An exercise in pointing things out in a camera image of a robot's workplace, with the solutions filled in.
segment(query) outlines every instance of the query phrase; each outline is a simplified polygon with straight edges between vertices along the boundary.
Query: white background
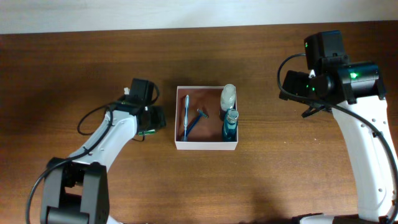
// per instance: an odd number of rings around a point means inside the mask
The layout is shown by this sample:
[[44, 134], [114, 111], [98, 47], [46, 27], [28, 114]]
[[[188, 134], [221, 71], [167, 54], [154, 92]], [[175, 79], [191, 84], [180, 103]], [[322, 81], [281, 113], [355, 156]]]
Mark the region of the white background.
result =
[[2, 34], [397, 19], [397, 0], [0, 0]]

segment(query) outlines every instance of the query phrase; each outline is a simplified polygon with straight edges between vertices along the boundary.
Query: bottle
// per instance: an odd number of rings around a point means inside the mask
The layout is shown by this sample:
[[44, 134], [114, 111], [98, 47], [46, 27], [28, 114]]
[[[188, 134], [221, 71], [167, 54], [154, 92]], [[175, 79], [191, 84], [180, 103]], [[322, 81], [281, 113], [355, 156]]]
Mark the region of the bottle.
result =
[[223, 141], [236, 141], [236, 129], [238, 128], [239, 113], [236, 109], [226, 112], [223, 125]]
[[219, 116], [224, 121], [226, 111], [234, 108], [236, 99], [236, 88], [232, 84], [227, 84], [221, 92]]

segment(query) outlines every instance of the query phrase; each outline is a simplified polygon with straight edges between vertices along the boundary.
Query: open box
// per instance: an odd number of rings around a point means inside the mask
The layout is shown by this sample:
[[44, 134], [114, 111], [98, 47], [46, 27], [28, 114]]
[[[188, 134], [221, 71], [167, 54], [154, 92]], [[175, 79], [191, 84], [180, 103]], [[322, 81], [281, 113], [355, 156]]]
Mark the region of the open box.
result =
[[[178, 86], [175, 110], [174, 141], [177, 149], [185, 150], [235, 150], [238, 144], [239, 127], [236, 141], [224, 142], [222, 136], [223, 121], [220, 120], [220, 98], [223, 86]], [[188, 141], [181, 141], [184, 135], [185, 97], [189, 95], [188, 127], [198, 116], [201, 109], [208, 118], [200, 118], [188, 136]]]

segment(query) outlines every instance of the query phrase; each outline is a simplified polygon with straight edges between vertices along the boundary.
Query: table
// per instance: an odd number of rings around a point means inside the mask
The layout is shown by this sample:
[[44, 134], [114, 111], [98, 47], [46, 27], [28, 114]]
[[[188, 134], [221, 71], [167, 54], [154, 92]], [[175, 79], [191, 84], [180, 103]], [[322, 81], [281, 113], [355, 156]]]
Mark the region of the table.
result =
[[[204, 29], [0, 35], [0, 217], [23, 223], [25, 203], [52, 157], [85, 141], [77, 122], [123, 94], [132, 78], [160, 88], [167, 127], [130, 141], [108, 173], [111, 215], [126, 223], [262, 223], [306, 213], [357, 212], [340, 129], [328, 113], [278, 99], [276, 71], [303, 39], [343, 33], [352, 61], [372, 60], [384, 75], [392, 138], [398, 139], [398, 22], [348, 22]], [[307, 71], [304, 58], [288, 69]], [[177, 151], [179, 85], [236, 85], [235, 151]], [[101, 113], [83, 130], [94, 130]], [[39, 222], [42, 185], [32, 202]]]

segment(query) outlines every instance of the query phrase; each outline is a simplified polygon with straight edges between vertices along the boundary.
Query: green light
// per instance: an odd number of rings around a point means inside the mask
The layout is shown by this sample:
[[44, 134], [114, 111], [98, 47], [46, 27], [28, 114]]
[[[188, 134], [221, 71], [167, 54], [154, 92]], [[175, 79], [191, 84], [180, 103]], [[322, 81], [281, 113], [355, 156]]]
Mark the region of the green light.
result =
[[350, 73], [349, 75], [351, 75], [351, 78], [356, 78], [356, 77], [358, 77], [358, 74], [357, 73]]

